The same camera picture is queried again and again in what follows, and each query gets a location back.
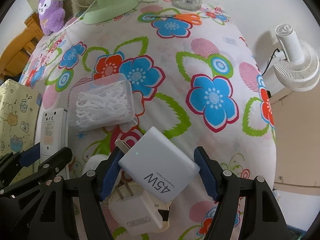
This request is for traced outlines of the white Redmi earbuds case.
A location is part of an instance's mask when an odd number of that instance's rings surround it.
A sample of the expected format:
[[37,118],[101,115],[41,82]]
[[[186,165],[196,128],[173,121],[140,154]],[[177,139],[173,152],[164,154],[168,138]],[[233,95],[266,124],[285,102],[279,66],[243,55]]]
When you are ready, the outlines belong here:
[[85,164],[82,174],[86,174],[90,170],[96,170],[99,164],[102,161],[105,161],[107,159],[108,159],[108,155],[104,155],[104,154],[96,154],[91,156],[87,161],[87,163]]

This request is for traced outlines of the white 45W charger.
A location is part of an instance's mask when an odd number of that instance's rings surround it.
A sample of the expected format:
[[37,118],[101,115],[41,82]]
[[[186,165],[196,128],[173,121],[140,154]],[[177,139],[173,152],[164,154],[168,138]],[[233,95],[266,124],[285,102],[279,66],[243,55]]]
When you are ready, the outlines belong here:
[[164,204],[170,204],[200,171],[199,165],[156,127],[150,128],[118,164]]

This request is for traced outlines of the yellow cartoon fabric basket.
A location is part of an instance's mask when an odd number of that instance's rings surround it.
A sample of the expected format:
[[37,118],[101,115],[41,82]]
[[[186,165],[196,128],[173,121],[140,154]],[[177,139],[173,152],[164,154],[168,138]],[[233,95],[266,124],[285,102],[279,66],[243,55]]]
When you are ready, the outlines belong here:
[[1,85],[1,156],[34,145],[42,95],[12,79]]

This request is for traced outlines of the clear floss pick box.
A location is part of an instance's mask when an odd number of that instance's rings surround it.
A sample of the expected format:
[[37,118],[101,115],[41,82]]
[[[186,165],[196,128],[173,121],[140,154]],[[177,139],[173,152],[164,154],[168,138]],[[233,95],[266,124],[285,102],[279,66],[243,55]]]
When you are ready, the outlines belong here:
[[69,125],[80,131],[116,126],[133,120],[132,86],[118,73],[89,81],[69,93]]

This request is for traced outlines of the wooden bed headboard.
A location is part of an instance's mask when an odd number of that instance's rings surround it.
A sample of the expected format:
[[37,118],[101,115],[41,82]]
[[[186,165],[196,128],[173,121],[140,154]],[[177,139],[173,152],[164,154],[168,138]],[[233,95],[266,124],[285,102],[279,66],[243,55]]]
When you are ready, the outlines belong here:
[[1,80],[5,77],[15,77],[24,70],[36,45],[43,38],[37,13],[33,12],[25,20],[26,28],[17,35],[1,55]]

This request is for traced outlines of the purple plush toy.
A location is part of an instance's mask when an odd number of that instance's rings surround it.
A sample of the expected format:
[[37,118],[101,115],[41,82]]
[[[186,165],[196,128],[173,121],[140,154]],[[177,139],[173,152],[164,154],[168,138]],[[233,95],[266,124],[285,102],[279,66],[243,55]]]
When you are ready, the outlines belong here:
[[65,15],[63,1],[39,0],[38,16],[44,35],[60,31],[64,26]]

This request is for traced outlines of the white clip fan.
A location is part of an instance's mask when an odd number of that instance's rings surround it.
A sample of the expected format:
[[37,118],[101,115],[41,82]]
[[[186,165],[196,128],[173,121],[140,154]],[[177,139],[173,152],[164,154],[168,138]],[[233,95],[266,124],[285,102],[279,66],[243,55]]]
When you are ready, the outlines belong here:
[[273,65],[279,82],[290,90],[307,92],[319,83],[319,56],[315,49],[297,37],[289,24],[275,29],[281,50],[276,54],[280,61]]

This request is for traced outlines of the orange handled scissors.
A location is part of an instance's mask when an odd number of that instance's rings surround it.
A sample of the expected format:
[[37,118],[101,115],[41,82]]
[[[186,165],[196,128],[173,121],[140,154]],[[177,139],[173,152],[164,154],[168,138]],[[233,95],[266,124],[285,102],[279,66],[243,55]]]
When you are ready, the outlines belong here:
[[147,19],[151,18],[174,18],[193,25],[201,25],[202,21],[197,14],[172,14],[172,15],[146,15]]

